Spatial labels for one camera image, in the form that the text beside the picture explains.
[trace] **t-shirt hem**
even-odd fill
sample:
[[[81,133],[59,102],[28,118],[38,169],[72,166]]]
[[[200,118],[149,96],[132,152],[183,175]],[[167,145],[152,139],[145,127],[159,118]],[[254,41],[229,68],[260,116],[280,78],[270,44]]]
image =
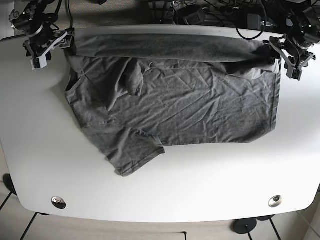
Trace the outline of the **t-shirt hem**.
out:
[[[133,174],[134,172],[136,172],[137,170],[139,170],[140,168],[142,168],[145,164],[150,162],[152,159],[154,159],[158,155],[164,154],[164,153],[166,153],[166,152],[165,152],[165,149],[162,147],[162,148],[157,149],[156,151],[152,152],[148,156],[142,158],[141,160],[139,160],[135,165],[133,165],[129,169],[125,170],[125,167],[124,167],[124,168],[117,169],[117,170],[122,177],[127,177],[127,176]]]

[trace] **floor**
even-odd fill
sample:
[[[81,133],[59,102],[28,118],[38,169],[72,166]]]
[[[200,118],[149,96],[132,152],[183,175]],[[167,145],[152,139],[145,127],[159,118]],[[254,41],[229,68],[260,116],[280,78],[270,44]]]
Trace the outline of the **floor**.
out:
[[[95,0],[70,0],[76,28],[149,22],[149,8],[145,2],[108,0],[101,6],[94,2]],[[50,5],[47,12],[53,12],[56,4]],[[61,29],[69,26],[64,4],[57,25]],[[0,146],[0,176],[8,172]],[[3,182],[0,182],[0,203],[8,194]],[[319,202],[320,195],[308,209],[301,212],[308,221],[311,222]],[[34,212],[24,209],[18,198],[12,196],[0,213],[0,240],[20,239],[33,215]],[[304,239],[308,227],[296,212],[276,215],[273,220],[282,240]],[[188,240],[248,240],[247,235],[237,235],[231,231],[232,222],[127,223],[38,215],[25,240],[183,240],[184,235],[181,232],[188,233]],[[254,240],[276,239],[269,222],[258,222],[252,237]]]

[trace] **electronic equipment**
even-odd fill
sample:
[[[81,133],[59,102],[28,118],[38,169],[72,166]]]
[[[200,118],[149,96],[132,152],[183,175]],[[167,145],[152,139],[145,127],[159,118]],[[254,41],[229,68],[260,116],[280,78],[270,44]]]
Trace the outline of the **electronic equipment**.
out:
[[[28,37],[23,46],[27,51],[27,56],[31,56],[32,69],[41,69],[51,59],[51,50],[57,47],[69,48],[72,45],[73,25],[70,24],[69,29],[62,31],[55,25],[62,0],[58,0],[55,13],[47,14],[44,13],[44,10],[47,5],[52,4],[55,0],[21,1],[25,3],[24,7],[14,9],[9,21],[14,29],[22,30]],[[215,7],[207,0],[203,1]],[[300,80],[302,68],[308,66],[309,60],[316,59],[316,56],[308,50],[314,44],[320,43],[320,6],[312,5],[312,0],[258,0],[258,2],[264,13],[264,18],[258,18],[264,28],[258,36],[266,29],[267,23],[270,23],[269,19],[272,20],[274,26],[283,29],[285,33],[283,37],[270,37],[269,41],[264,41],[264,43],[271,47],[273,58],[280,59],[282,57],[285,60],[285,68],[288,70],[287,76]],[[70,9],[68,8],[67,13],[69,13],[70,22],[72,22]],[[196,20],[202,21],[200,18],[195,19],[194,16],[190,20],[194,21],[195,24],[198,24],[195,22]],[[240,33],[239,35],[247,40],[258,37],[245,38]]]

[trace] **wire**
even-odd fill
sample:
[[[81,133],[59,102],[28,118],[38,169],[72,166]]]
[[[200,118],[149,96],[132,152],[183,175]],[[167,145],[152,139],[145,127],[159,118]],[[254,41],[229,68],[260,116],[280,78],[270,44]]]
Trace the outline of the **wire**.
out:
[[[58,5],[56,6],[56,9],[55,9],[55,14],[58,15],[59,11],[60,11],[60,8],[61,8],[61,4],[62,4],[62,0],[59,0],[58,2]]]
[[[316,0],[316,1],[314,2],[314,4],[311,5],[311,7],[314,6],[314,5],[316,5],[316,3],[319,2],[319,1],[320,1],[320,0]]]
[[[177,7],[179,7],[181,4],[182,4],[181,1],[174,1],[173,7],[174,7],[174,8],[177,8]]]
[[[218,10],[224,16],[225,19],[227,19],[230,23],[232,23],[234,26],[236,26],[234,24],[234,22],[227,15],[225,15],[223,11],[220,10],[219,7],[213,5],[211,2],[209,2],[207,0],[203,0],[203,1],[206,2],[207,4],[209,4],[210,6],[214,7],[214,9]]]
[[[224,23],[224,21],[222,21],[222,19],[221,18],[219,18],[217,15],[215,15],[214,13],[212,13],[212,12],[209,12],[209,11],[206,11],[205,12],[205,14],[209,14],[209,15],[211,15],[211,16],[214,16],[216,19],[218,19],[218,23],[217,23],[217,25],[216,26],[218,26],[219,25],[219,23],[222,23],[222,26],[223,27],[225,27],[225,23]]]
[[[183,3],[187,6],[190,6],[190,5],[193,5],[195,4],[196,2],[198,2],[198,0],[194,0],[192,3],[186,3],[187,1],[183,1]]]
[[[312,229],[312,231],[317,235],[317,237],[320,239],[320,234],[311,226],[311,224],[305,219],[304,216],[301,215],[300,212],[296,211],[296,213],[302,218],[302,220]]]
[[[235,29],[236,29],[236,32],[239,34],[239,36],[245,40],[255,40],[257,39],[258,37],[260,37],[266,30],[266,27],[267,27],[267,21],[268,21],[268,16],[267,16],[267,12],[266,12],[266,8],[265,8],[265,5],[263,4],[263,0],[258,0],[259,1],[259,4],[261,5],[262,7],[262,10],[263,10],[263,15],[264,15],[264,24],[263,24],[263,28],[262,30],[260,31],[260,33],[257,35],[257,36],[254,36],[254,37],[244,37],[237,26],[235,26]]]
[[[70,2],[69,0],[65,0],[65,9],[66,9],[66,15],[69,18],[70,21],[70,29],[72,29],[74,27],[74,19],[72,17],[71,11],[70,11]]]

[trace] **black cable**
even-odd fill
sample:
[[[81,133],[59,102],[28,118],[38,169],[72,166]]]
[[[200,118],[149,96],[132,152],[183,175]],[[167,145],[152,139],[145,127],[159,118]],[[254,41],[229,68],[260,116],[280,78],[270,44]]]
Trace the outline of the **black cable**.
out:
[[[56,9],[55,9],[55,14],[58,15],[59,11],[60,11],[60,8],[61,8],[61,4],[62,4],[62,0],[59,0],[58,2],[58,5],[56,6]]]
[[[70,11],[70,2],[69,0],[65,0],[65,10],[66,10],[66,15],[69,18],[70,21],[70,29],[72,29],[74,27],[74,19],[72,17],[71,11]]]
[[[32,217],[32,219],[31,219],[31,221],[29,222],[29,225],[26,227],[26,229],[25,229],[25,231],[24,231],[24,233],[23,233],[22,237],[20,238],[20,240],[23,240],[23,239],[25,238],[25,236],[26,236],[27,232],[29,231],[29,228],[31,227],[31,225],[32,225],[32,223],[34,222],[34,220],[35,220],[35,218],[36,218],[36,216],[37,216],[37,215],[38,215],[38,213],[37,213],[37,212],[33,215],[33,217]]]
[[[314,4],[311,5],[311,7],[314,6],[314,5],[316,5],[316,3],[319,2],[319,1],[320,1],[320,0],[316,0],[316,1],[314,2]]]
[[[194,0],[192,3],[186,3],[187,1],[183,1],[183,3],[187,6],[190,6],[190,5],[193,5],[195,4],[196,2],[198,2],[198,0]]]
[[[172,5],[173,5],[174,8],[177,8],[177,7],[179,7],[181,4],[182,4],[181,1],[175,1],[174,4],[172,4]]]
[[[8,199],[10,198],[10,196],[12,195],[12,191],[9,193],[9,195],[6,197],[6,199],[4,200],[4,202],[1,204],[0,206],[0,211],[4,208],[4,206],[6,205]]]
[[[207,4],[209,4],[210,6],[214,7],[214,9],[218,10],[224,16],[225,19],[227,19],[230,23],[232,23],[234,26],[236,26],[234,24],[234,22],[227,15],[225,15],[223,11],[220,10],[219,7],[213,5],[211,2],[209,2],[207,0],[203,0],[203,1],[206,2]]]
[[[289,39],[289,36],[287,37],[286,40],[294,47],[294,49],[298,53],[298,62],[295,64],[295,68],[298,69],[300,65],[300,59],[301,59],[299,49],[292,43],[292,41]]]
[[[261,5],[262,7],[262,10],[263,10],[263,15],[264,15],[264,24],[263,24],[263,28],[262,30],[260,31],[260,33],[257,35],[257,36],[254,36],[254,37],[244,37],[240,32],[239,32],[239,29],[237,26],[235,26],[235,29],[236,29],[236,32],[239,34],[239,36],[245,40],[255,40],[257,39],[258,37],[260,37],[266,30],[267,28],[267,21],[268,21],[268,16],[267,16],[267,12],[266,12],[266,8],[263,4],[263,0],[258,0],[259,1],[259,4]]]
[[[222,23],[222,26],[225,27],[224,21],[222,21],[222,19],[221,19],[220,17],[218,17],[217,15],[215,15],[214,13],[212,13],[212,12],[205,12],[205,14],[209,14],[209,15],[211,15],[211,16],[214,16],[216,19],[218,19],[219,22],[217,23],[216,26],[218,26],[219,23]]]

